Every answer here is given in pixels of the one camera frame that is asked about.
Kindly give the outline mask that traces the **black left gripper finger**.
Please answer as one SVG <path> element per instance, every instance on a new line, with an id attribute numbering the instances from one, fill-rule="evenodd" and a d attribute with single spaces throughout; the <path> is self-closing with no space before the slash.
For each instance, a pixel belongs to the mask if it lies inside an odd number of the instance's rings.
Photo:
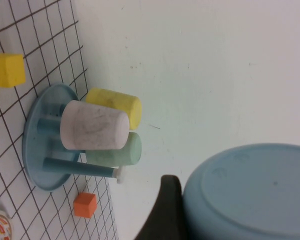
<path id="1" fill-rule="evenodd" d="M 183 200 L 179 178 L 163 175 L 156 202 L 136 236 L 138 240 L 182 240 Z"/>

